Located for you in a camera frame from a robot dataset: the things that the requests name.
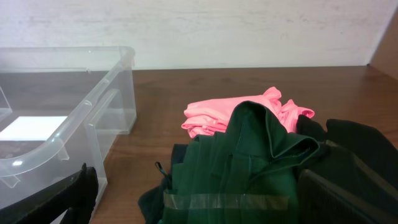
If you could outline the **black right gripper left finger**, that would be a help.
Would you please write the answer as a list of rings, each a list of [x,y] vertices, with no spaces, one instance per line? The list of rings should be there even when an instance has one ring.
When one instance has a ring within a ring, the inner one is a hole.
[[[83,164],[80,171],[2,208],[1,223],[52,223],[63,215],[61,223],[86,224],[91,220],[98,191],[95,168]]]

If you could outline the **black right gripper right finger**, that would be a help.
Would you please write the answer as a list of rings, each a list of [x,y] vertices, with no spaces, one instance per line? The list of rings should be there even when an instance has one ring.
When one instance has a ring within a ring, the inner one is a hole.
[[[397,223],[397,216],[367,203],[310,170],[302,171],[297,194],[302,223]]]

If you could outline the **black garment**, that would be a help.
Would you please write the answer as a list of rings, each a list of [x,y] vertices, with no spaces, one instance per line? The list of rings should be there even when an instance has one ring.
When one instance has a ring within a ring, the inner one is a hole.
[[[297,180],[310,170],[367,203],[397,216],[397,149],[376,128],[329,119],[326,128],[301,115],[297,132],[314,138],[319,150],[300,164]]]

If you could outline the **dark green garment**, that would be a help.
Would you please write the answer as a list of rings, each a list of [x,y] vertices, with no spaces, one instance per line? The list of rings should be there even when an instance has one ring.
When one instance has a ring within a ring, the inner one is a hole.
[[[245,101],[223,133],[174,146],[170,172],[139,198],[147,223],[298,223],[295,168],[319,148]]]

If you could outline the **pink garment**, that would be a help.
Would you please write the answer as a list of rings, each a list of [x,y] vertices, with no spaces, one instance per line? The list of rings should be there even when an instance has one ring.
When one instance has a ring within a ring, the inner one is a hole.
[[[187,130],[189,136],[212,136],[215,132],[225,132],[234,108],[244,101],[252,101],[270,109],[279,122],[289,133],[296,131],[300,115],[312,118],[314,110],[298,106],[293,100],[285,104],[280,102],[282,93],[276,87],[268,88],[261,95],[240,96],[235,98],[219,98],[197,101],[187,105],[184,115],[186,120],[181,128]]]

